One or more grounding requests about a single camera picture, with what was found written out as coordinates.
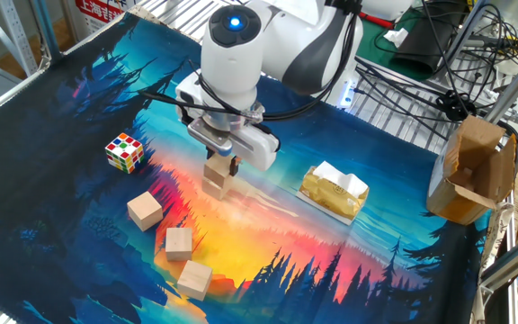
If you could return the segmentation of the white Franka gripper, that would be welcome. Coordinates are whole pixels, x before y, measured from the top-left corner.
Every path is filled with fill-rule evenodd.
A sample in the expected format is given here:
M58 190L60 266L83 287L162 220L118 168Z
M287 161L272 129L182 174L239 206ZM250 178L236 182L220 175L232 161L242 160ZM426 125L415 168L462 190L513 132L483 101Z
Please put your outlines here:
M195 72L175 88L175 98L179 101L176 112L188 133L207 147L206 158L210 159L216 153L222 157L234 155L229 166L231 176L238 173L241 159L259 171L266 171L280 147L276 136L222 108L219 112L210 112L187 106L199 104L205 107L202 94Z

